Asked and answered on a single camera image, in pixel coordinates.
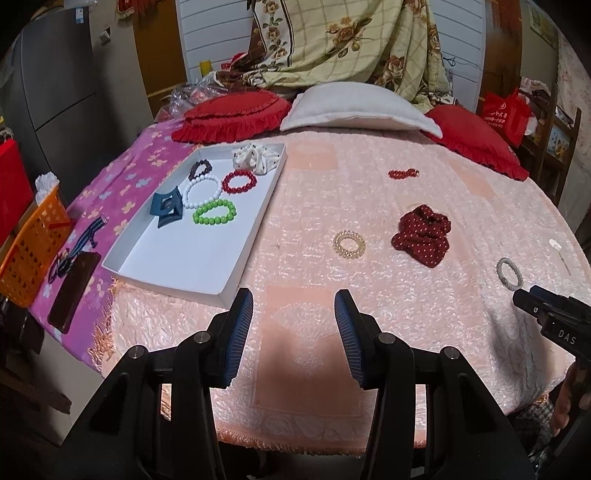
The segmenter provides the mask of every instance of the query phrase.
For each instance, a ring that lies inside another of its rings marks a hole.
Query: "orange plastic basket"
[[[73,228],[58,187],[27,220],[0,265],[0,294],[19,307],[33,303],[47,270]]]

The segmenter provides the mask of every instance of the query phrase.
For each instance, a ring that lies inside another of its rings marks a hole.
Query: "person's hand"
[[[580,384],[584,381],[586,375],[585,369],[578,369],[576,364],[572,364],[569,370],[566,372],[566,378],[560,388],[558,399],[556,400],[556,406],[554,407],[554,413],[550,419],[550,429],[552,435],[556,437],[560,430],[565,428],[569,424],[569,412],[572,405],[573,398],[573,385]],[[587,392],[581,397],[579,402],[579,408],[587,410],[591,404],[591,392]]]

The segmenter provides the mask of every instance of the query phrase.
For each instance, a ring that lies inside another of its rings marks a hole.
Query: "wall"
[[[177,0],[177,12],[187,76],[201,78],[199,62],[210,60],[214,70],[236,53],[247,51],[252,11],[246,0]]]
[[[552,48],[542,37],[530,28],[530,2],[521,0],[521,24],[523,27],[521,75],[541,80],[549,87],[558,75],[558,50]]]
[[[91,8],[90,37],[109,107],[124,144],[129,147],[153,118],[139,69],[131,19],[120,21],[115,7],[116,0],[100,0]],[[107,27],[111,27],[111,42],[102,46],[99,35]]]
[[[443,64],[453,72],[453,94],[464,107],[476,111],[484,65],[484,0],[431,0],[431,7]]]

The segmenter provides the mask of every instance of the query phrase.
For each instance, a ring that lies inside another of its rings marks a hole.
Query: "floral quilt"
[[[258,0],[249,52],[235,67],[260,87],[369,81],[423,111],[449,92],[428,0]]]

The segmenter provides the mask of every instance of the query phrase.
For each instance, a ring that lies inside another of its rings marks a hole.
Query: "red ruffled cushion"
[[[514,180],[529,176],[507,142],[479,116],[459,105],[438,105],[426,115],[443,133],[443,138],[436,138],[423,132],[434,142]]]
[[[184,124],[172,139],[192,143],[247,140],[278,128],[290,109],[289,102],[266,90],[230,93],[185,113]]]

